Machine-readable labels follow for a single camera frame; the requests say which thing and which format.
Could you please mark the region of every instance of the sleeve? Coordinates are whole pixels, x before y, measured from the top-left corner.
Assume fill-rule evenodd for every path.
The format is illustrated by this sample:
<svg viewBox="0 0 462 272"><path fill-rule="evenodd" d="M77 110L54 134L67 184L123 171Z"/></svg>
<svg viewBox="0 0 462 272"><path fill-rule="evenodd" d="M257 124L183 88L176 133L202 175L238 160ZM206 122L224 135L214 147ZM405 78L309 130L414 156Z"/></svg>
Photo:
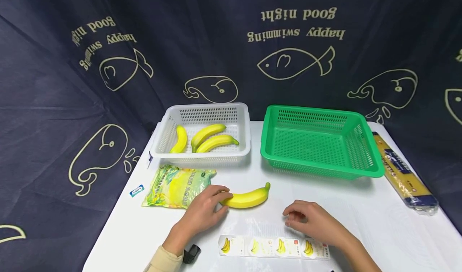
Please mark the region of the sleeve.
<svg viewBox="0 0 462 272"><path fill-rule="evenodd" d="M160 246L143 272L178 272L183 255L176 256Z"/></svg>

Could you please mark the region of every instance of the white tablecloth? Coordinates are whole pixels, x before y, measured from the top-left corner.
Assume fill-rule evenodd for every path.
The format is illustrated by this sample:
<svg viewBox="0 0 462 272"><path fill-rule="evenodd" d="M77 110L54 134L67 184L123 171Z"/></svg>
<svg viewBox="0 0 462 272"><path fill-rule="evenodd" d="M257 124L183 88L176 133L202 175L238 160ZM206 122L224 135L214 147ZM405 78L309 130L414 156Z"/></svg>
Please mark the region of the white tablecloth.
<svg viewBox="0 0 462 272"><path fill-rule="evenodd" d="M223 234L290 236L282 211L295 199L322 205L363 242L383 272L462 271L462 237L442 210L432 217L417 214L404 205L385 177L347 181L275 172L259 153L262 125L251 123L252 148L246 163L217 168L212 183L228 186L233 193L245 193L268 181L271 190L267 202L252 209L231 209L219 226L197 236L192 244L202 252L194 265L183 265L184 271L350 271L335 248L331 248L332 260L328 261L219 256L218 238ZM405 160L383 126L369 125ZM147 168L152 139L97 239L84 272L143 271L171 226L182 217L183 209L141 207L159 165L159 159L153 159ZM132 198L130 191L140 184L146 189Z"/></svg>

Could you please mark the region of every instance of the hand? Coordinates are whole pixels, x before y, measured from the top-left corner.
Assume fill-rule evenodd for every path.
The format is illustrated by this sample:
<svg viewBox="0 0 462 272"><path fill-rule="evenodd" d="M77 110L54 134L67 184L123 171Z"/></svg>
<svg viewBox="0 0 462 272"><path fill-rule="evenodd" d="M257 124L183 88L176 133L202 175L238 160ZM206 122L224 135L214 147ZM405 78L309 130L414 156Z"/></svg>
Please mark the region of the hand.
<svg viewBox="0 0 462 272"><path fill-rule="evenodd" d="M232 198L229 190L224 186L210 185L197 195L180 221L171 229L162 245L164 249L180 256L192 237L222 220L227 214L228 207L223 206L215 212L215 206L218 202Z"/></svg>
<svg viewBox="0 0 462 272"><path fill-rule="evenodd" d="M225 186L208 186L194 198L178 225L190 231L193 236L215 226L228 212L228 206L223 206L217 212L215 206L233 197L229 190Z"/></svg>
<svg viewBox="0 0 462 272"><path fill-rule="evenodd" d="M287 216L286 226L328 245L343 248L356 240L349 230L317 203L295 200L282 214Z"/></svg>

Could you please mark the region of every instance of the fish drawing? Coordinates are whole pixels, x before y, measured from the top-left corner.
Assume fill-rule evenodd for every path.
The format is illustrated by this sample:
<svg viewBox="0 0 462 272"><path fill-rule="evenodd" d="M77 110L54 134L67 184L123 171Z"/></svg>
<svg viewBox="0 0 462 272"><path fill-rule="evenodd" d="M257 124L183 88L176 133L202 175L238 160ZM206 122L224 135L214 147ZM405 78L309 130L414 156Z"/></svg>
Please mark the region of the fish drawing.
<svg viewBox="0 0 462 272"><path fill-rule="evenodd" d="M444 102L454 120L462 125L462 89L447 89Z"/></svg>
<svg viewBox="0 0 462 272"><path fill-rule="evenodd" d="M237 99L239 91L236 83L231 78L221 75L209 75L195 77L186 81L183 93L189 99L197 99L202 96L213 104L224 104Z"/></svg>
<svg viewBox="0 0 462 272"><path fill-rule="evenodd" d="M138 69L141 69L149 78L154 75L152 66L146 62L144 55L135 48L133 51L135 59L110 57L100 63L99 74L108 89L112 91L120 89L136 75Z"/></svg>
<svg viewBox="0 0 462 272"><path fill-rule="evenodd" d="M25 239L25 238L26 238L26 234L20 227L13 226L13 225L0 225L0 244L4 242L12 241L12 240Z"/></svg>
<svg viewBox="0 0 462 272"><path fill-rule="evenodd" d="M286 80L296 77L313 65L317 65L320 76L332 70L335 49L330 46L320 57L299 48L283 48L262 59L257 67L267 77L274 80Z"/></svg>
<svg viewBox="0 0 462 272"><path fill-rule="evenodd" d="M80 149L69 166L68 176L72 184L79 187L75 194L85 196L91 190L91 184L97 180L97 172L115 166L125 154L128 146L128 135L118 125L108 124L100 128ZM125 158L133 156L131 148ZM131 163L124 160L125 172L132 171Z"/></svg>
<svg viewBox="0 0 462 272"><path fill-rule="evenodd" d="M381 105L366 118L377 116L376 122L383 125L384 117L389 119L388 107L401 109L407 107L417 89L417 74L410 69L391 69L363 83L356 91L349 91L348 98L364 99L370 97L374 104Z"/></svg>

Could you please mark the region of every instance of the banana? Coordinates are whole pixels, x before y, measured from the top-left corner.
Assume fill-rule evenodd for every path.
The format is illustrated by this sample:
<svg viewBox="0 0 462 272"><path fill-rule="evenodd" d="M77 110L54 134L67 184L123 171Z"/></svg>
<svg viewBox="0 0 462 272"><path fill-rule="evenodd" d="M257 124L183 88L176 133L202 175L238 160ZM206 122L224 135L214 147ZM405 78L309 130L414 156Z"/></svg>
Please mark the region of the banana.
<svg viewBox="0 0 462 272"><path fill-rule="evenodd" d="M270 187L270 183L266 183L263 188L256 189L252 192L233 194L232 198L222 201L221 204L236 209L255 207L268 199Z"/></svg>
<svg viewBox="0 0 462 272"><path fill-rule="evenodd" d="M191 147L193 148L192 152L195 153L197 148L206 140L206 138L222 132L225 129L226 126L222 124L210 125L201 129L191 140Z"/></svg>
<svg viewBox="0 0 462 272"><path fill-rule="evenodd" d="M284 242L279 239L279 246L276 250L279 254L284 254L286 252L286 246L284 245Z"/></svg>
<svg viewBox="0 0 462 272"><path fill-rule="evenodd" d="M223 253L228 253L230 249L231 249L230 240L226 238L225 244L223 245L223 248L221 250L223 251Z"/></svg>
<svg viewBox="0 0 462 272"><path fill-rule="evenodd" d="M236 141L230 135L218 135L212 136L212 138L208 139L207 141L203 142L196 150L197 153L207 153L208 151L216 148L218 146L223 146L226 144L235 144L236 146L239 145L239 142Z"/></svg>
<svg viewBox="0 0 462 272"><path fill-rule="evenodd" d="M171 154L183 153L188 143L188 135L182 126L176 126L176 144L170 150Z"/></svg>
<svg viewBox="0 0 462 272"><path fill-rule="evenodd" d="M303 251L307 256L311 256L314 253L313 246L308 240L305 240L305 250Z"/></svg>
<svg viewBox="0 0 462 272"><path fill-rule="evenodd" d="M257 254L258 252L258 241L256 241L255 239L253 240L253 246L252 246L252 250L250 250L253 254Z"/></svg>

